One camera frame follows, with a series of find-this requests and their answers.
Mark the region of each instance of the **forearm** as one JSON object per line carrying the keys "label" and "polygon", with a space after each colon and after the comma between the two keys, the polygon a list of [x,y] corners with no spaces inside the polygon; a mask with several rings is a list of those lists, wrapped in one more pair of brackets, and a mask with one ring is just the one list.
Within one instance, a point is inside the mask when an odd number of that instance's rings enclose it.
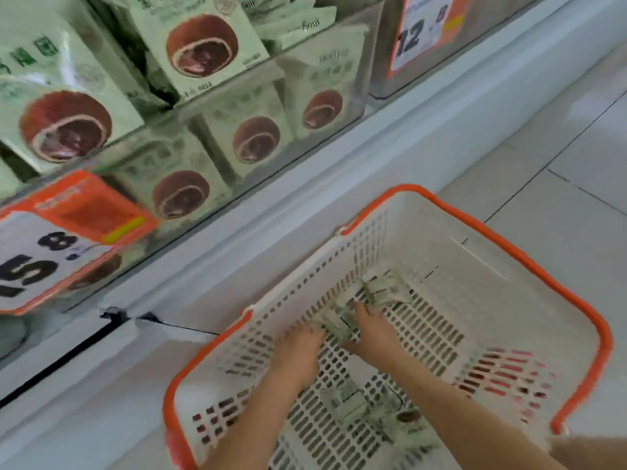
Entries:
{"label": "forearm", "polygon": [[266,470],[299,389],[269,371],[202,470]]}
{"label": "forearm", "polygon": [[464,470],[564,470],[522,431],[468,399],[411,356],[398,360],[392,378]]}

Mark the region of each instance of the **price tag reading 15.8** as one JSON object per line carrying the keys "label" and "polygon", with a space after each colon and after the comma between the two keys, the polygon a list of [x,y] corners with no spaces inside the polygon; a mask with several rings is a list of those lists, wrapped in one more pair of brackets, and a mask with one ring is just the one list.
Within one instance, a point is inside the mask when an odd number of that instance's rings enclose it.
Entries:
{"label": "price tag reading 15.8", "polygon": [[14,211],[0,222],[0,309],[23,307],[112,249]]}
{"label": "price tag reading 15.8", "polygon": [[392,59],[393,72],[440,41],[452,3],[453,0],[406,0]]}

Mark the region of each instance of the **right hand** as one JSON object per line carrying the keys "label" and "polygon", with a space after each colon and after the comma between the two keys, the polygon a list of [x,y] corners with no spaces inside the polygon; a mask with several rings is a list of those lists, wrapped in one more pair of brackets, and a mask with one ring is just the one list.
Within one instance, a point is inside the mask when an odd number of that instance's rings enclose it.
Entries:
{"label": "right hand", "polygon": [[350,304],[355,311],[361,338],[344,341],[342,348],[362,358],[383,374],[393,374],[399,362],[409,356],[398,339],[396,328],[380,311],[360,302]]}

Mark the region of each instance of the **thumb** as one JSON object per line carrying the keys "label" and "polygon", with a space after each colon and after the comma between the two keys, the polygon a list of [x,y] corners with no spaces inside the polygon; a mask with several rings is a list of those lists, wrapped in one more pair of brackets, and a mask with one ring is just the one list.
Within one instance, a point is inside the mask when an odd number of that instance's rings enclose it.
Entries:
{"label": "thumb", "polygon": [[355,341],[351,341],[350,339],[345,339],[340,343],[340,346],[344,348],[349,353],[353,353],[354,355],[359,356],[359,344]]}

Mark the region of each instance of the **hand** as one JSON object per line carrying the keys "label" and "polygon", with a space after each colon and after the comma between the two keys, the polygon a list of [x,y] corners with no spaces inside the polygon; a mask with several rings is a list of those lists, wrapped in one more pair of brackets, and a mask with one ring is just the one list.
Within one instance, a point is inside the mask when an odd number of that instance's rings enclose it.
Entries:
{"label": "hand", "polygon": [[283,386],[293,384],[297,392],[311,386],[318,378],[318,354],[326,335],[311,324],[287,332],[275,344],[268,372],[278,376]]}
{"label": "hand", "polygon": [[398,340],[396,328],[373,307],[360,302],[350,304],[359,323],[358,343],[345,341],[342,348],[362,358],[384,374],[393,374],[399,361],[409,356]]}

